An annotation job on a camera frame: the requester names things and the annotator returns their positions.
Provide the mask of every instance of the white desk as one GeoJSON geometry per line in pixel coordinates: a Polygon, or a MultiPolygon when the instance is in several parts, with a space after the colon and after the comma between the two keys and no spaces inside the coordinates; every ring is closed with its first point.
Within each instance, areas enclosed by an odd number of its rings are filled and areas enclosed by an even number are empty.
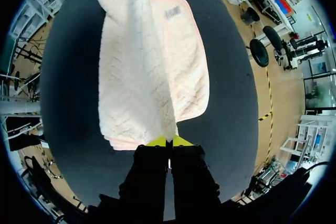
{"type": "MultiPolygon", "coordinates": [[[[267,0],[267,1],[269,2],[270,6],[273,8],[273,10],[276,12],[276,14],[279,16],[281,20],[281,24],[274,27],[274,30],[279,34],[279,36],[283,36],[293,31],[292,25],[288,21],[285,14],[281,11],[277,3],[275,3],[274,0],[267,0]]],[[[259,39],[264,45],[267,45],[270,43],[270,41],[267,39],[265,34],[258,36],[257,39],[259,39]]]]}

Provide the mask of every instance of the towel label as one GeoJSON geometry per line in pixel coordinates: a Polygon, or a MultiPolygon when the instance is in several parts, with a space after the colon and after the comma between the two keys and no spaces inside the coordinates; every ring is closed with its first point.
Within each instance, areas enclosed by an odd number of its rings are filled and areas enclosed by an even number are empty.
{"type": "Polygon", "coordinates": [[[180,14],[181,13],[181,8],[179,5],[175,6],[173,9],[170,9],[170,10],[167,10],[165,12],[165,15],[166,15],[166,19],[170,19],[172,17],[174,17],[175,15],[177,14],[180,14]]]}

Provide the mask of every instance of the black table surface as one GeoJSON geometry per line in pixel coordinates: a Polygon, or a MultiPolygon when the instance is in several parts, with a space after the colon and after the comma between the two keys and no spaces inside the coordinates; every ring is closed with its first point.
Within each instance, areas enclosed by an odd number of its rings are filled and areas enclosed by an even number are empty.
{"type": "MultiPolygon", "coordinates": [[[[238,30],[221,0],[187,0],[204,43],[210,98],[204,114],[178,123],[201,144],[226,201],[248,187],[258,147],[254,76],[238,30]]],[[[67,183],[85,205],[118,198],[133,151],[112,154],[99,129],[98,64],[104,10],[97,0],[65,0],[44,51],[41,113],[46,140],[67,183]]],[[[171,177],[166,207],[173,212],[171,177]]]]}

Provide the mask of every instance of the floor tape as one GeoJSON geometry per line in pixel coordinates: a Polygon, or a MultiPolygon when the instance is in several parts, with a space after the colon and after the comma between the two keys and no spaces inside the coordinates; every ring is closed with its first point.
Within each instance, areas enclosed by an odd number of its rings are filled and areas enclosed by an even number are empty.
{"type": "Polygon", "coordinates": [[[269,97],[270,97],[270,102],[271,102],[271,111],[270,117],[271,117],[271,131],[270,131],[270,136],[269,136],[269,143],[268,143],[268,151],[267,151],[267,157],[266,157],[266,164],[269,162],[269,155],[271,152],[271,144],[272,144],[272,134],[273,134],[273,101],[272,101],[272,90],[271,90],[271,82],[269,80],[269,74],[268,70],[266,69],[266,75],[267,75],[267,81],[268,81],[268,90],[269,90],[269,97]]]}
{"type": "Polygon", "coordinates": [[[261,122],[263,120],[265,120],[267,117],[269,117],[272,114],[272,112],[268,112],[266,115],[262,116],[261,118],[258,119],[258,122],[261,122]]]}

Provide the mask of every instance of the white towel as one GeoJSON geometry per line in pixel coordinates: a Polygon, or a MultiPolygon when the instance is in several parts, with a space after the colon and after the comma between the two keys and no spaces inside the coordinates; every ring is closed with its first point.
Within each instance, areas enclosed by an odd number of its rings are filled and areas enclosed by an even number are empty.
{"type": "Polygon", "coordinates": [[[99,61],[100,130],[134,150],[202,114],[209,80],[202,39],[185,0],[98,0],[106,11],[99,61]]]}

